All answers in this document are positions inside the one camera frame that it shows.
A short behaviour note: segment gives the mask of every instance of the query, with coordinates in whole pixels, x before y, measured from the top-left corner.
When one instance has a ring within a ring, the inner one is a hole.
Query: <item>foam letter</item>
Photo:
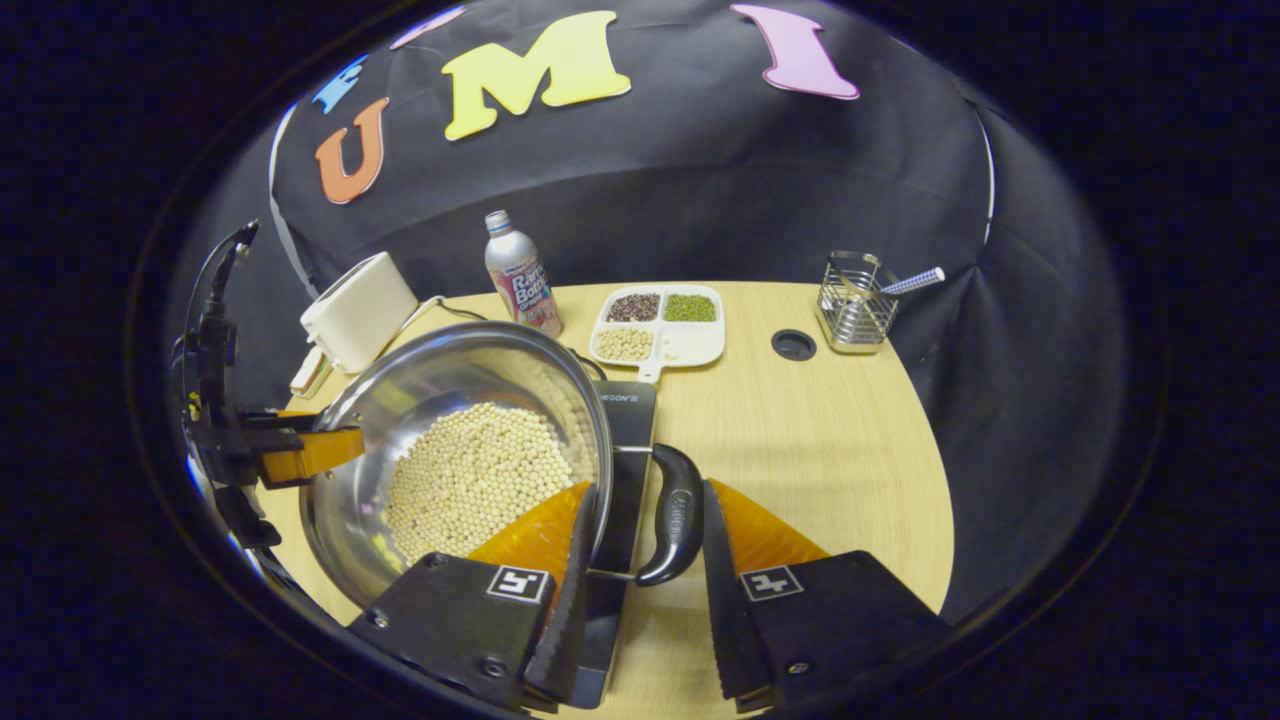
[[[831,64],[831,56],[818,41],[820,24],[803,15],[759,5],[733,4],[730,9],[755,20],[755,27],[764,35],[764,42],[773,55],[773,67],[764,70],[765,82],[782,90],[840,100],[858,97],[858,88],[840,77],[836,65]]]
[[[356,76],[358,76],[362,69],[360,64],[367,58],[369,55],[361,55],[355,63],[343,68],[342,72],[338,73],[338,77],[333,78],[324,87],[321,87],[320,92],[316,92],[316,96],[312,97],[311,101],[319,102],[324,108],[320,110],[321,114],[328,115],[329,110],[333,110],[333,106],[342,100],[342,96],[347,95],[347,91],[356,86],[356,82],[360,81]]]
[[[543,102],[559,106],[631,90],[631,78],[613,72],[604,26],[617,13],[596,10],[561,18],[547,26],[525,56],[493,42],[468,50],[440,68],[453,76],[453,122],[444,137],[458,140],[480,132],[498,119],[486,108],[484,91],[516,115],[525,114],[543,76],[552,73]]]
[[[347,174],[342,164],[342,138],[347,137],[347,128],[329,136],[316,150],[316,161],[320,163],[320,184],[324,187],[324,196],[329,202],[346,205],[364,193],[383,169],[383,108],[390,102],[390,97],[374,101],[356,115],[352,123],[360,128],[360,168]]]

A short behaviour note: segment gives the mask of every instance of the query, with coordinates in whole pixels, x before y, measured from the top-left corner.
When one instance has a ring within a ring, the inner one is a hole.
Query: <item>purple foam letter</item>
[[[858,87],[840,77],[818,41],[820,24],[803,15],[759,5],[733,4],[730,9],[755,20],[755,27],[760,28],[764,42],[769,45],[773,67],[764,70],[765,82],[782,90],[840,100],[858,97]]]

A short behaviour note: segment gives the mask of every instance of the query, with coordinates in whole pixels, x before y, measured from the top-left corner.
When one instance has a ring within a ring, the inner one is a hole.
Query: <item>wooden table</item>
[[[724,354],[700,368],[667,368],[658,384],[654,439],[694,459],[716,478],[786,520],[832,553],[867,550],[933,611],[951,579],[951,497],[942,460],[893,348],[845,356],[823,342],[813,315],[818,288],[794,283],[704,283],[724,304]],[[561,342],[588,354],[600,304],[620,284],[556,288],[564,320]],[[451,307],[492,319],[507,315],[497,293],[457,297]],[[392,347],[466,322],[440,307],[422,313]],[[796,363],[773,352],[783,328],[818,342]],[[634,368],[605,366],[609,379],[634,380]],[[352,379],[334,372],[319,393],[289,410],[319,411]],[[650,471],[649,483],[660,483]],[[657,497],[650,484],[649,497]],[[316,564],[298,518],[296,489],[259,491],[284,542],[284,566],[339,623],[360,612]],[[641,520],[636,559],[653,553],[653,512]],[[701,559],[680,578],[627,589],[618,647],[604,702],[595,711],[561,706],[559,717],[737,717],[721,697],[712,653]]]

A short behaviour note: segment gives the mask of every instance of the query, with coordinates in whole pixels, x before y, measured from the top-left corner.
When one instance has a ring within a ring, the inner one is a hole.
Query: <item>power cord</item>
[[[472,313],[471,310],[462,310],[460,307],[449,307],[448,305],[444,304],[444,296],[443,295],[436,295],[435,297],[428,299],[428,301],[424,302],[422,306],[416,313],[413,313],[412,315],[410,315],[408,320],[404,320],[404,325],[402,325],[401,329],[403,331],[406,327],[408,327],[408,324],[412,323],[415,319],[417,319],[417,316],[420,314],[422,314],[424,311],[426,311],[426,309],[430,307],[433,302],[436,304],[436,305],[439,305],[440,309],[444,310],[445,313],[453,313],[454,315],[462,315],[463,318],[471,318],[472,320],[488,320],[489,319],[489,318],[485,318],[484,315],[481,315],[480,313]],[[572,347],[570,347],[568,351],[573,354],[573,357],[577,357],[579,363],[581,363],[581,364],[586,365],[588,368],[595,370],[595,374],[600,377],[602,382],[609,379],[609,377],[604,374],[604,368],[600,368],[599,365],[596,365],[591,359],[582,357]]]

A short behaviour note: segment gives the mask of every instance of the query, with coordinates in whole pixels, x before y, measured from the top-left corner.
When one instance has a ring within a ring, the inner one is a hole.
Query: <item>black pot handle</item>
[[[668,445],[653,446],[653,460],[662,470],[662,492],[654,534],[658,548],[636,570],[637,585],[657,585],[684,573],[703,547],[703,477],[687,455]]]

